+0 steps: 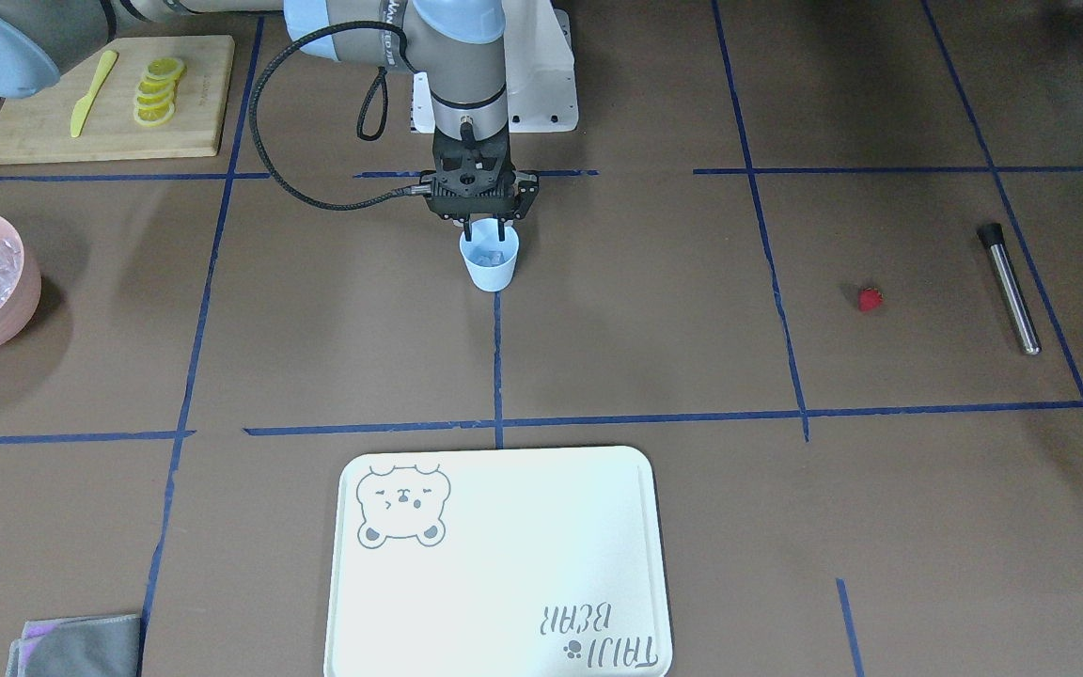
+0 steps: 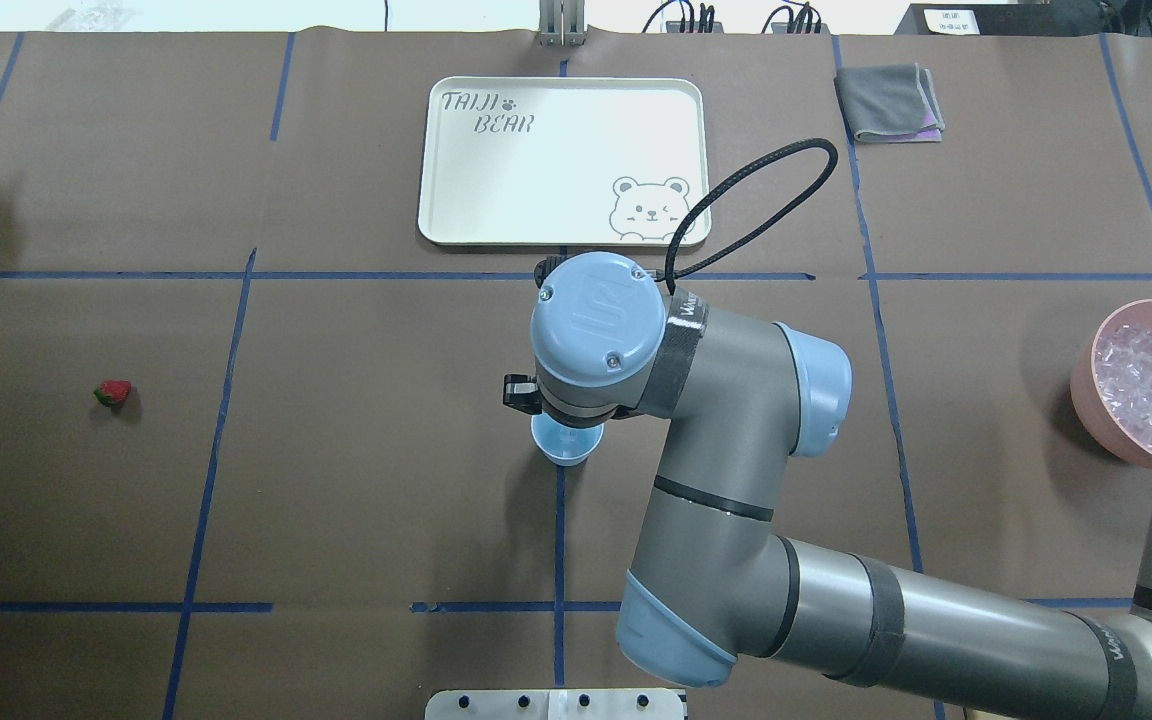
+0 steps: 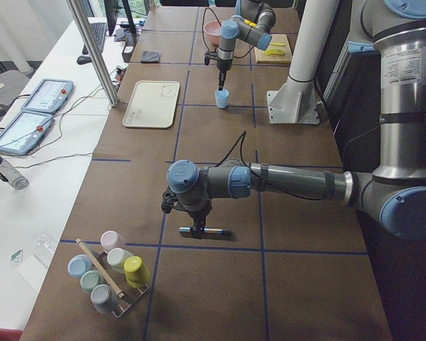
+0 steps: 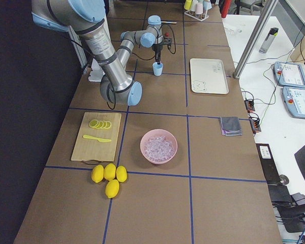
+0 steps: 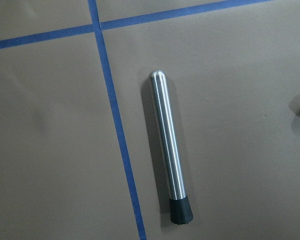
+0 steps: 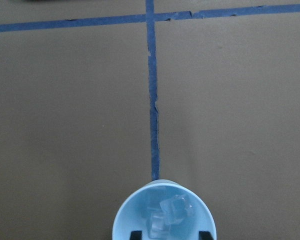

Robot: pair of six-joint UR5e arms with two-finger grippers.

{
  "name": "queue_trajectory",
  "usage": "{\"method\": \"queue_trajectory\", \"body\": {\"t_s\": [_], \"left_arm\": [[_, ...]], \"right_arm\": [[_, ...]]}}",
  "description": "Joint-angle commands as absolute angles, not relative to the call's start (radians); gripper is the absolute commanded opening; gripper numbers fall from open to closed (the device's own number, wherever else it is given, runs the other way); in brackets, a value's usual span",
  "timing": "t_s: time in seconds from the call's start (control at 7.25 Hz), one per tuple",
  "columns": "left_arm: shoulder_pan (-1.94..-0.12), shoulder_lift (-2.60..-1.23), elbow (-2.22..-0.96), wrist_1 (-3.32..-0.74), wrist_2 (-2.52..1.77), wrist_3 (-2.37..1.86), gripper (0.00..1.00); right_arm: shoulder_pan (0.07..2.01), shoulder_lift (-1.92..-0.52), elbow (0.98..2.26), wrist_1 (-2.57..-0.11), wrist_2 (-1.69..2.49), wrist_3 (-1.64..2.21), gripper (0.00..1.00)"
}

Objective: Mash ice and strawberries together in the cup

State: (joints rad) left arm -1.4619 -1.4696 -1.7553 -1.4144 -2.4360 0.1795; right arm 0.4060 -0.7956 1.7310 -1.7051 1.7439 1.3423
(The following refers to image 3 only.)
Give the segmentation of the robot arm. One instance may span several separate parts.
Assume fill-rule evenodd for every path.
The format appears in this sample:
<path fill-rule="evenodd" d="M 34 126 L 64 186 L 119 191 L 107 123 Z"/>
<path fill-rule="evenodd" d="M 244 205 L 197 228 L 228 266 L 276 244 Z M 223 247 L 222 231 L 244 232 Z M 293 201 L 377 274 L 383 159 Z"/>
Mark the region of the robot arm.
<path fill-rule="evenodd" d="M 306 170 L 243 159 L 200 168 L 188 160 L 168 169 L 161 209 L 191 216 L 189 230 L 201 239 L 213 198 L 248 197 L 251 189 L 306 200 L 343 200 L 404 239 L 426 238 L 426 1 L 353 1 L 350 33 L 381 55 L 380 165 L 372 173 Z M 339 1 L 306 1 L 297 44 L 285 84 L 267 92 L 272 124 L 313 119 L 313 77 Z M 263 1 L 236 1 L 236 14 L 222 24 L 216 52 L 219 90 L 236 40 L 265 50 L 275 12 Z"/>
<path fill-rule="evenodd" d="M 231 69 L 236 40 L 266 50 L 276 22 L 273 9 L 264 1 L 237 1 L 235 8 L 236 13 L 221 26 L 217 50 L 218 90 L 223 90 L 226 73 Z"/>

